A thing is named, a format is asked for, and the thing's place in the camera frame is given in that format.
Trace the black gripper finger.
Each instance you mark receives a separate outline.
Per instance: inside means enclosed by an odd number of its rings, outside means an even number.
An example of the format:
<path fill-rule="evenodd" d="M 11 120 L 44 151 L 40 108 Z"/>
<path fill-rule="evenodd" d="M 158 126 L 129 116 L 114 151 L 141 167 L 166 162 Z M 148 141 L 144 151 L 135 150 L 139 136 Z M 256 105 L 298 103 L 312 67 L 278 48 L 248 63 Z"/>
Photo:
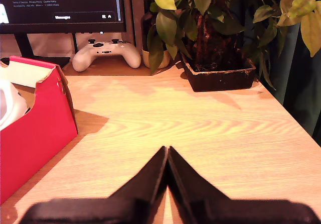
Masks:
<path fill-rule="evenodd" d="M 206 203 L 230 198 L 204 179 L 173 148 L 168 149 L 168 186 L 184 223 L 206 223 Z"/>
<path fill-rule="evenodd" d="M 162 146 L 143 168 L 110 195 L 122 214 L 117 223 L 153 223 L 166 190 L 168 155 Z"/>

